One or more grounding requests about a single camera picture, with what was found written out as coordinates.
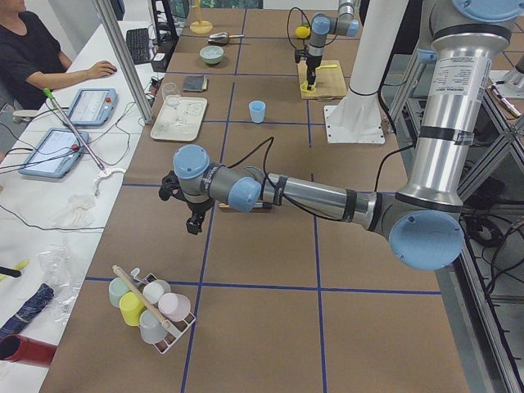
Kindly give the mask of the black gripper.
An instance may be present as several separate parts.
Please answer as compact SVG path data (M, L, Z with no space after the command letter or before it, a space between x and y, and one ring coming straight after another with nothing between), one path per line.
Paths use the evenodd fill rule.
M203 202L189 201L183 194L178 177L174 172L169 172L164 176L159 189L159 198L162 201L168 201L171 197L185 202L192 212L192 216L186 222L187 232L190 234L201 233L206 211L213 207L213 199L206 199Z
M305 60L307 66L307 82L309 85L316 83L316 69L321 65L322 56L309 53L309 49L296 48L294 51L295 63L299 64L301 60Z

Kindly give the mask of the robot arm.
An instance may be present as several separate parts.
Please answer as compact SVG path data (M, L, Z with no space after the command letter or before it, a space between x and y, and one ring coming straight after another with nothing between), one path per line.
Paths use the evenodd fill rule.
M355 19L356 3L359 1L339 1L338 16L327 16L322 12L313 16L309 44L303 49L296 49L294 53L296 63L305 59L306 81L301 85L301 89L306 93L315 90L317 69L321 66L327 36L357 34L359 22Z
M312 17L309 44L304 54L296 54L296 60L306 59L308 86L315 82L327 36L356 34L354 3L339 1L336 17L322 12ZM189 233L201 232L215 201L244 213L259 201L274 206L286 201L321 219L354 222L380 234L401 262L416 269L441 269L458 258L464 236L459 225L463 202L457 193L461 170L474 140L492 62L510 44L523 1L416 4L421 19L413 54L423 63L436 61L436 66L407 183L394 196L329 187L268 174L267 154L263 169L234 169L273 137L230 166L212 163L203 147L189 144L174 153L174 171L162 179L159 190L163 201L174 197L187 203L192 211L186 222ZM379 126L364 121L379 109L376 98L408 5L409 1L369 1L350 91L324 116L326 127L335 127L329 142L372 142L370 132Z

